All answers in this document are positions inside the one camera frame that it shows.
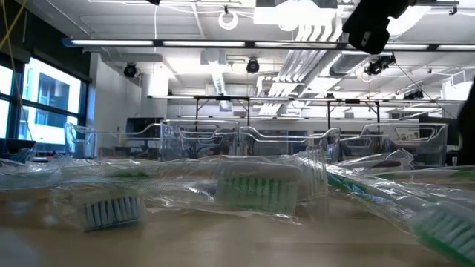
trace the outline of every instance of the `wall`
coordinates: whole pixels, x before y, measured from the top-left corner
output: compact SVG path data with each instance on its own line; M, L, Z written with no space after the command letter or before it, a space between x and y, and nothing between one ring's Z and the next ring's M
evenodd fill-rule
M142 89L105 64L98 53L91 56L91 78L86 125L125 131L127 118L140 116Z
M154 86L152 75L146 74L142 77L142 98L140 100L140 116L142 117L166 117L167 100L149 99L151 87Z
M461 82L457 85L452 85L451 80L442 83L442 99L444 100L467 100L472 81ZM444 118L457 118L459 116L462 104L445 104L445 109L442 113Z
M125 132L127 118L166 117L167 100L147 99L149 78L142 78L142 87L104 63L98 53L91 56L86 126L98 131ZM101 135L99 147L117 146L119 140Z

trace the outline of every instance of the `ductwork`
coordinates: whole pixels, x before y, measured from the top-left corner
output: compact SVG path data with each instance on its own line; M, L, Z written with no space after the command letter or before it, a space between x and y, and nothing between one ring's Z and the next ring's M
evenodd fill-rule
M331 77L344 77L367 59L366 55L347 55L342 53L329 69Z

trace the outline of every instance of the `table surface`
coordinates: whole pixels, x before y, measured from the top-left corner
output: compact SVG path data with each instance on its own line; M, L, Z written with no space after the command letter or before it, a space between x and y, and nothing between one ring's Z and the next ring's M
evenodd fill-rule
M331 200L325 222L303 225L158 212L141 225L82 233L48 228L48 216L26 214L1 215L0 266L453 266L340 199Z

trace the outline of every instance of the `ceiling light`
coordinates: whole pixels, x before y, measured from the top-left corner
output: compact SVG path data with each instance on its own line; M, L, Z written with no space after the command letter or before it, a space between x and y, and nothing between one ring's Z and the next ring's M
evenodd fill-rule
M71 40L78 46L154 46L150 40Z
M466 44L443 44L440 45L437 50L475 50L475 45L466 45Z
M152 99L194 99L194 96L148 96Z
M385 50L426 50L428 44L386 44Z
M245 42L222 41L163 41L166 47L244 47Z
M250 100L263 100L263 101L289 101L286 97L249 97Z
M256 42L256 47L282 47L282 48L313 48L313 49L335 49L336 43L324 42Z

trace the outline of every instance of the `plastic bin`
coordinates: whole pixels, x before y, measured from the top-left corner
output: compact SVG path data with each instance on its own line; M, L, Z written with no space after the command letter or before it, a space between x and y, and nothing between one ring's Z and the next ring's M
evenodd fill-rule
M324 159L320 160L323 163L338 161L340 130L337 128L310 136L268 136L246 126L240 128L239 136L242 156L279 156L316 149L323 152Z
M77 159L160 159L160 138L143 137L150 124L138 133L97 131L65 125L66 154Z
M225 120L162 121L162 161L237 155L239 123Z
M445 165L448 126L442 123L374 123L363 127L360 136L343 139L343 158L394 152L405 149L417 167Z

